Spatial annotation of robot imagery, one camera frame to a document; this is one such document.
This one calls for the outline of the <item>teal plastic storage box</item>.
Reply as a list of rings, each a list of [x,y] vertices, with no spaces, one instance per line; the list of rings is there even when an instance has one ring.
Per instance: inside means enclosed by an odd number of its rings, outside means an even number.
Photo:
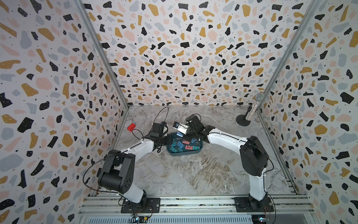
[[[167,145],[167,152],[171,156],[198,154],[203,148],[203,142],[197,139],[186,141],[183,137],[179,137],[177,133],[171,133],[170,136],[172,143]]]

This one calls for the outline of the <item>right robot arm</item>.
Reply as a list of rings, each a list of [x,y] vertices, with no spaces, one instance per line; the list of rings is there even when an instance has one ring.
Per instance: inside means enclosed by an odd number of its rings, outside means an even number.
[[[243,169],[249,175],[249,198],[260,202],[266,197],[264,178],[269,155],[257,137],[234,136],[213,126],[202,126],[201,129],[189,128],[186,134],[191,138],[216,144],[237,153],[241,157]]]

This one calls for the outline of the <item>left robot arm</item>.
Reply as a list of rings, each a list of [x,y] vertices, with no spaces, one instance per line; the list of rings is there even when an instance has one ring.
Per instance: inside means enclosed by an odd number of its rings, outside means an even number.
[[[98,185],[106,190],[116,191],[132,203],[143,203],[145,191],[133,183],[135,163],[156,148],[170,143],[169,135],[147,137],[127,149],[111,150],[101,169]]]

